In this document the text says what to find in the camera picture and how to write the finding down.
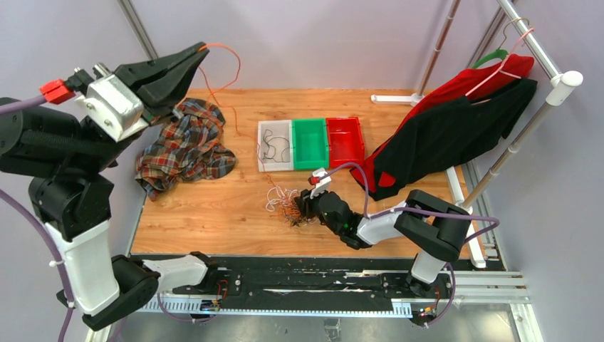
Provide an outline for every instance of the red fabric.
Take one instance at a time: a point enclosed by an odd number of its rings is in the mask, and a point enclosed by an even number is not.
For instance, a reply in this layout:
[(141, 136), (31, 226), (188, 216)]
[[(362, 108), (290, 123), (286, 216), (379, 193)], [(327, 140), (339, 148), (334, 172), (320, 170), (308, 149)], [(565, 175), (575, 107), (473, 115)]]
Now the red fabric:
[[(516, 54), (511, 54), (506, 62), (506, 65), (503, 68), (503, 71), (511, 73), (513, 75), (518, 75), (521, 77), (527, 77), (533, 68), (533, 64), (535, 63), (535, 59), (530, 56), (518, 56)], [(445, 83), (438, 87), (438, 89), (432, 91), (430, 94), (426, 95), (420, 103), (418, 103), (413, 109), (407, 114), (405, 119), (400, 123), (396, 132), (410, 119), (414, 116), (423, 113), (424, 111), (435, 107), (436, 105), (440, 105), (447, 101), (454, 100), (456, 98), (460, 98), (464, 96), (468, 91), (470, 91), (473, 87), (477, 86), (481, 83), (485, 78), (489, 77), (492, 73), (494, 73), (497, 68), (501, 65), (501, 62), (489, 66), (487, 68), (481, 69), (466, 69), (459, 73), (455, 78), (451, 79), (449, 82)], [(493, 93), (494, 91), (507, 86), (510, 82), (515, 80), (515, 78), (504, 75), (503, 73), (498, 73), (485, 84), (483, 84), (480, 88), (476, 89), (468, 99), (470, 101), (476, 100), (478, 98), (483, 98)], [(367, 175), (367, 181), (369, 183), (369, 191), (375, 191), (375, 176), (374, 176), (374, 165), (373, 160), (375, 156), (378, 155), (383, 149), (383, 146), (388, 144), (390, 139), (386, 140), (372, 155), (370, 155), (365, 162), (363, 163), (362, 168)], [(360, 175), (360, 171), (358, 169), (352, 169), (350, 172), (353, 177), (360, 184), (363, 183), (363, 176)], [(382, 172), (381, 177), (379, 179), (378, 185), (380, 187), (391, 187), (396, 182), (396, 179), (387, 174), (386, 172)]]

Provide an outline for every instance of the plaid shirt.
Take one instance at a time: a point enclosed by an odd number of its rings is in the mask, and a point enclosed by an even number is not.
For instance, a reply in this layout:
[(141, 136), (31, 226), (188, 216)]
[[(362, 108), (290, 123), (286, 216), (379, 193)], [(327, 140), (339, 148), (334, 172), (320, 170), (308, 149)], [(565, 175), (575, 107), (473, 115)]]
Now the plaid shirt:
[(177, 181), (223, 177), (235, 168), (235, 154), (220, 144), (224, 117), (217, 106), (186, 98), (178, 106), (184, 117), (166, 125), (160, 137), (136, 159), (135, 179), (152, 201)]

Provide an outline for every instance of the wooden platform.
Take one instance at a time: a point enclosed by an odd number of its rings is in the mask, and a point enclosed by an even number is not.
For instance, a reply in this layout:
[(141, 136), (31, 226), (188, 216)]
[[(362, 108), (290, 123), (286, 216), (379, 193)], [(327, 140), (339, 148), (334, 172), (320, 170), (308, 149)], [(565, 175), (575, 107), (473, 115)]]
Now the wooden platform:
[[(366, 155), (388, 139), (409, 111), (405, 105), (375, 105), (373, 93), (400, 95), (400, 90), (225, 90), (218, 95), (222, 105), (237, 109), (239, 129), (256, 137), (261, 120), (358, 116), (365, 138)], [(192, 97), (205, 99), (206, 91), (194, 90)], [(224, 144), (239, 158), (235, 170), (219, 180), (181, 183), (158, 201), (145, 203), (133, 244), (133, 253), (188, 253), (243, 255), (291, 255), (332, 257), (414, 257), (418, 252), (406, 238), (390, 239), (355, 251), (327, 227), (316, 224), (290, 227), (267, 212), (266, 193), (271, 185), (258, 171), (256, 143), (235, 133), (234, 114), (226, 118)], [(461, 170), (458, 177), (463, 181)], [(289, 189), (309, 187), (309, 171), (272, 172), (274, 182)], [(332, 176), (332, 187), (352, 210), (362, 212), (364, 192), (352, 176), (342, 170)], [(403, 201), (407, 193), (421, 189), (450, 201), (444, 173), (428, 175), (407, 186), (399, 195), (370, 201), (376, 212)], [(467, 258), (465, 249), (462, 257)]]

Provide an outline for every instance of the green storage bin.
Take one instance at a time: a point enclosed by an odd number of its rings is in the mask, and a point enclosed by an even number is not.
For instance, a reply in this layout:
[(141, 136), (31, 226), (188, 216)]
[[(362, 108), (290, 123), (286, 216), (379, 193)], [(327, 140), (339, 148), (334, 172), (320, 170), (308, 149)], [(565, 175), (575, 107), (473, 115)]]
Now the green storage bin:
[(329, 142), (325, 119), (292, 120), (291, 134), (295, 170), (329, 167)]

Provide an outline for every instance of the red connector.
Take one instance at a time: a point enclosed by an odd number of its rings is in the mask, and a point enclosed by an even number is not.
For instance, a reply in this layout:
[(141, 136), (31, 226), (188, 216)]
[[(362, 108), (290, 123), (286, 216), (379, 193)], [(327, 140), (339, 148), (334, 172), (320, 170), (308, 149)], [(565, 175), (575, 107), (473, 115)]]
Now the red connector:
[(40, 93), (44, 95), (46, 101), (49, 103), (54, 103), (55, 105), (63, 103), (76, 95), (73, 91), (67, 88), (65, 82), (63, 82), (61, 79), (50, 81), (43, 85), (40, 88)]

